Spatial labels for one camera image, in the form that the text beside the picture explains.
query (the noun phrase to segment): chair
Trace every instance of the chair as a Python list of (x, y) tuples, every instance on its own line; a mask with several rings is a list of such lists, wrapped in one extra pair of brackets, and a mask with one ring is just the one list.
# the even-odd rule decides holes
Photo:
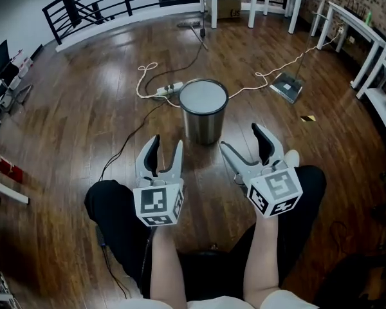
[[(2, 107), (0, 105), (0, 108), (4, 112), (9, 112), (14, 102), (24, 104), (24, 99), (33, 87), (31, 84), (29, 84), (24, 88), (18, 90), (17, 93), (16, 90), (12, 90), (10, 88), (10, 84), (12, 83), (14, 78), (17, 77), (18, 74), (19, 68), (16, 65), (12, 64), (12, 61), (8, 54), (7, 40), (4, 40), (0, 44), (0, 98), (5, 96), (6, 94), (10, 97), (10, 102), (7, 106)], [(22, 93), (25, 93), (24, 99), (22, 101), (18, 101), (17, 99)]]

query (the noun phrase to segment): trash can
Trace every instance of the trash can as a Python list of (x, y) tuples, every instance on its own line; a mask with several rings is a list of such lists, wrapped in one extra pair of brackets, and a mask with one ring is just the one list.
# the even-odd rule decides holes
[(198, 144), (216, 142), (220, 135), (229, 96), (218, 81), (196, 79), (179, 92), (186, 137)]

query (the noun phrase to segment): person's knee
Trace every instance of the person's knee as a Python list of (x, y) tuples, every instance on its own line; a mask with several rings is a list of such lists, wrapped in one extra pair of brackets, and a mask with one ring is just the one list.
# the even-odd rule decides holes
[(115, 180), (99, 181), (93, 184), (84, 198), (89, 217), (95, 221), (95, 210), (101, 206), (110, 206), (112, 201), (133, 198), (129, 188), (119, 184)]
[(326, 189), (326, 176), (319, 167), (313, 165), (304, 166), (306, 169), (305, 173), (308, 175), (308, 180), (310, 183), (315, 184), (318, 188)]
[(296, 173), (311, 209), (318, 210), (327, 185), (324, 172), (316, 166), (307, 165), (296, 168)]

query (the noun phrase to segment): power strip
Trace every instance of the power strip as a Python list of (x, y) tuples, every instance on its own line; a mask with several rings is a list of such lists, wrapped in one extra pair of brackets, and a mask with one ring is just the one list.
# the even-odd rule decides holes
[(182, 86), (183, 86), (182, 82), (177, 82), (175, 84), (171, 84), (165, 87), (160, 87), (157, 89), (157, 95), (167, 96), (173, 93), (177, 93)]

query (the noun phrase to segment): red object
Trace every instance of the red object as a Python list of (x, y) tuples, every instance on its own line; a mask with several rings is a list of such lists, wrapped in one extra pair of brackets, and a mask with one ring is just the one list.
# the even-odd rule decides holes
[(0, 171), (16, 182), (23, 182), (23, 171), (0, 155)]

